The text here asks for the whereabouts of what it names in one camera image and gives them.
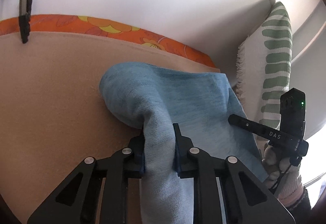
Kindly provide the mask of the grey gloved right hand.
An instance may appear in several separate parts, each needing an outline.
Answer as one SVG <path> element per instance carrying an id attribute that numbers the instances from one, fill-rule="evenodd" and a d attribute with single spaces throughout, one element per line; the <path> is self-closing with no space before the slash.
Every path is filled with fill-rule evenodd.
<path id="1" fill-rule="evenodd" d="M 300 175 L 300 167 L 290 164 L 290 158 L 282 156 L 278 148 L 268 146 L 264 151 L 262 164 L 268 173 L 265 185 L 270 189 L 277 187 L 277 198 L 286 208 L 294 205 L 303 195 L 304 186 Z"/>

